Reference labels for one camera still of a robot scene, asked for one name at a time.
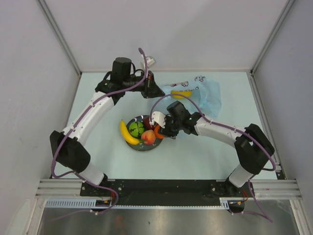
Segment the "orange fake mandarin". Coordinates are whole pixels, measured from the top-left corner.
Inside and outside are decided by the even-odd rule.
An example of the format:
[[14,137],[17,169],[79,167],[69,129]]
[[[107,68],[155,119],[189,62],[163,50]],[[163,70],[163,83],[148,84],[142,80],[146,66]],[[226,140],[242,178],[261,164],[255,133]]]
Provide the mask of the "orange fake mandarin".
[[159,133],[159,130],[160,130],[160,126],[157,125],[157,126],[154,128],[154,134],[155,134],[155,136],[156,136],[158,139],[164,139],[164,136]]

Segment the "orange fake peach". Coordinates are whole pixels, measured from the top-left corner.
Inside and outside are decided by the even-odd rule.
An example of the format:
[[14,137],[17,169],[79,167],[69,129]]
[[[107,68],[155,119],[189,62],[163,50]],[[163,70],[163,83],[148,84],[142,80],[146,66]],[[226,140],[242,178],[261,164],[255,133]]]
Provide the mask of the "orange fake peach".
[[147,130],[141,135],[141,139],[145,145],[152,145],[156,141],[156,136],[153,130]]

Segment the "red fake apple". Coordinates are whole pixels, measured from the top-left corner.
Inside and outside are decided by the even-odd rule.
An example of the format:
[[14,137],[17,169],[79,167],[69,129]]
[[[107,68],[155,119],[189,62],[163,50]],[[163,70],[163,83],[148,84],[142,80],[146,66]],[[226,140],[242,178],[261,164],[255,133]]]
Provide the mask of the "red fake apple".
[[155,126],[150,124],[150,117],[149,116],[145,116],[142,120],[142,123],[143,123],[146,130],[154,130],[155,129]]

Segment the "green fake watermelon ball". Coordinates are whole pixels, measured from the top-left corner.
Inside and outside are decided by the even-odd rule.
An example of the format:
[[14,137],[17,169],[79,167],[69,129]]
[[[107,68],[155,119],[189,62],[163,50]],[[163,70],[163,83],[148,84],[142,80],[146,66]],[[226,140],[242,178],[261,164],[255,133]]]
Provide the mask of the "green fake watermelon ball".
[[135,137],[139,138],[145,131],[145,127],[142,122],[134,121],[129,125],[129,133]]

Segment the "yellow fake banana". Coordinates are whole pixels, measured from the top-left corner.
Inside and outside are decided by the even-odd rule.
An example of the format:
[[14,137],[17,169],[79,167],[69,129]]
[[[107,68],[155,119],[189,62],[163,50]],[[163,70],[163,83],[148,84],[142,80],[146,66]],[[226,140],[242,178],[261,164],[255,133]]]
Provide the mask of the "yellow fake banana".
[[121,135],[122,137],[124,138],[124,140],[129,143],[129,144],[132,144],[132,145],[138,145],[140,143],[143,143],[144,141],[143,140],[140,140],[140,139],[137,139],[135,137],[133,137],[128,129],[127,129],[127,126],[126,126],[126,123],[124,120],[121,120],[120,122],[120,132],[121,132]]

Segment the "light blue printed plastic bag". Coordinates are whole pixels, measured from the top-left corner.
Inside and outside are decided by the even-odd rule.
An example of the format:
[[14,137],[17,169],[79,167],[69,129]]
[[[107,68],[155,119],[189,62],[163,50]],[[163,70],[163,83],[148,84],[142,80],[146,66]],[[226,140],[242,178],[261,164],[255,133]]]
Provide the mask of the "light blue printed plastic bag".
[[205,115],[216,118],[222,108],[219,82],[203,75],[183,82],[161,85],[160,88],[165,94],[170,94],[171,91],[192,91],[192,95],[183,99],[175,99],[172,96],[164,99],[156,98],[153,104],[154,111],[164,112],[171,103],[180,101],[191,113],[200,108]]

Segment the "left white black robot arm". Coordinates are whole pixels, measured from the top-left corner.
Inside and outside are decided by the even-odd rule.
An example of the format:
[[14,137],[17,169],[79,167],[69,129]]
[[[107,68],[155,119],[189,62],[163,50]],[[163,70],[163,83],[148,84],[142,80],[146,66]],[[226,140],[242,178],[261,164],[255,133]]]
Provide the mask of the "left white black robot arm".
[[139,70],[140,75],[137,75],[138,70],[131,59],[117,57],[114,60],[112,70],[107,72],[97,85],[91,100],[79,117],[62,132],[51,133],[52,169],[60,163],[68,167],[71,173],[76,173],[85,181],[91,182],[91,190],[96,195],[101,196],[107,192],[108,177],[91,162],[91,156],[84,145],[101,118],[126,92],[140,92],[144,98],[165,95],[156,84],[154,74],[149,70],[155,63],[152,56],[144,56],[143,68]]

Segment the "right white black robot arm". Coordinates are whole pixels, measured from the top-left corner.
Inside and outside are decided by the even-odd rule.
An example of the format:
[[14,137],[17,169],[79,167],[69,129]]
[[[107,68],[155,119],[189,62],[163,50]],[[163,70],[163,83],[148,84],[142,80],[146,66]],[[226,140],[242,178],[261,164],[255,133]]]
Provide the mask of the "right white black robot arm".
[[179,131],[195,136],[213,138],[234,147],[239,160],[238,166],[228,176],[225,190],[230,196],[238,196],[243,185],[261,171],[275,171],[272,156],[274,147],[256,124],[247,127],[229,126],[207,118],[201,112],[193,114],[176,101],[167,107],[168,114],[153,112],[150,123],[160,126],[159,133],[167,138],[175,138]]

